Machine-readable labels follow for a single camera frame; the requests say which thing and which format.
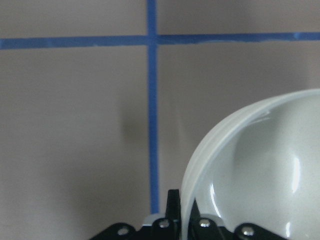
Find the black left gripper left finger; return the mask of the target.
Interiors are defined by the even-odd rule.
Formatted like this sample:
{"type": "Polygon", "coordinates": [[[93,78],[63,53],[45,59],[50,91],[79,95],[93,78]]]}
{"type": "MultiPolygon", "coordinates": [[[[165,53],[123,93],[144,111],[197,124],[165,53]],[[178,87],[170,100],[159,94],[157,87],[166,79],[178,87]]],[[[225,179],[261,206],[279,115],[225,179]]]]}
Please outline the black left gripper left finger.
{"type": "Polygon", "coordinates": [[[165,217],[176,223],[181,221],[181,201],[178,189],[170,189],[167,193],[165,217]]]}

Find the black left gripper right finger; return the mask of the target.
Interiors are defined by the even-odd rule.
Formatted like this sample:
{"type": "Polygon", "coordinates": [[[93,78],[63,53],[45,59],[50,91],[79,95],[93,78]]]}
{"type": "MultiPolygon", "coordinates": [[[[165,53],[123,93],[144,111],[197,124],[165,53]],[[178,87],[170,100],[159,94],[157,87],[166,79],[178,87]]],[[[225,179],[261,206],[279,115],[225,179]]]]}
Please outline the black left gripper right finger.
{"type": "Polygon", "coordinates": [[[194,199],[192,208],[191,208],[191,220],[196,220],[196,219],[199,219],[200,217],[201,217],[201,214],[199,211],[198,203],[197,203],[197,200],[194,199]]]}

